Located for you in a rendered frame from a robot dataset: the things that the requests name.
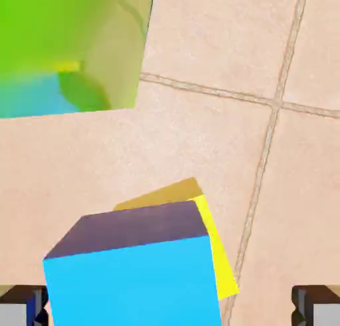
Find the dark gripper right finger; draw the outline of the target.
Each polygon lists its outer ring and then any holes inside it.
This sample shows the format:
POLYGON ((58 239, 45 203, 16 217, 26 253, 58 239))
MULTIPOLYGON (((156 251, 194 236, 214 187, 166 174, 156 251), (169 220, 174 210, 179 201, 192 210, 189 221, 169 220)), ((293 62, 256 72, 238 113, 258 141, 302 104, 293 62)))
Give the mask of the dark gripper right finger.
POLYGON ((340 326, 340 285, 295 285, 292 326, 340 326))

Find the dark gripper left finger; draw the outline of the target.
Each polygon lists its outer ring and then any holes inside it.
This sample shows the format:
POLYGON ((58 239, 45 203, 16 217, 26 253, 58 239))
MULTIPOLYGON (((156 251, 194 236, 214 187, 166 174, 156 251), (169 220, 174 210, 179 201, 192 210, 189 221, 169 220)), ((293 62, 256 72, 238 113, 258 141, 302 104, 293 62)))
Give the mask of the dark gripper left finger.
POLYGON ((48 326, 45 285, 0 285, 0 326, 48 326))

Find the small blue cube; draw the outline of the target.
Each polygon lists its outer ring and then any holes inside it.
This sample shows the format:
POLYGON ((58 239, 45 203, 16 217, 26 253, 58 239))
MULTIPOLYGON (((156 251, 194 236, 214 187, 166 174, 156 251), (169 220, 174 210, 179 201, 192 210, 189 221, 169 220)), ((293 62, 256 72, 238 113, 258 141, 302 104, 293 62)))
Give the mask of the small blue cube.
POLYGON ((193 201, 81 217, 43 260, 54 326, 221 326, 193 201))

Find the large green box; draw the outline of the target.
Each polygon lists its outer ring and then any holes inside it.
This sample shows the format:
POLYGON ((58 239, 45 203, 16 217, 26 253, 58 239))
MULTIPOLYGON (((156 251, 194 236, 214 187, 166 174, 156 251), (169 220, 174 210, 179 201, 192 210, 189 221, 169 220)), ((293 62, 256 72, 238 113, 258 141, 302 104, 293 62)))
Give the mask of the large green box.
POLYGON ((0 119, 131 109, 153 0, 0 0, 0 119))

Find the small yellow cube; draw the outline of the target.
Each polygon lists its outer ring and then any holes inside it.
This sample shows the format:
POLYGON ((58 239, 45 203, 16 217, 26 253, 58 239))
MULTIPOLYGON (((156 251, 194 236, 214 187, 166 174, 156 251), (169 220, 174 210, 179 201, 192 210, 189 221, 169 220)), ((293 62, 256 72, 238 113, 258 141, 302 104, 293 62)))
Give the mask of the small yellow cube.
POLYGON ((218 299, 236 295, 239 292, 216 224, 209 209, 206 196, 193 177, 162 187, 150 193, 117 204, 114 210, 139 208, 180 201, 194 201, 201 214, 211 241, 211 251, 216 278, 218 299))

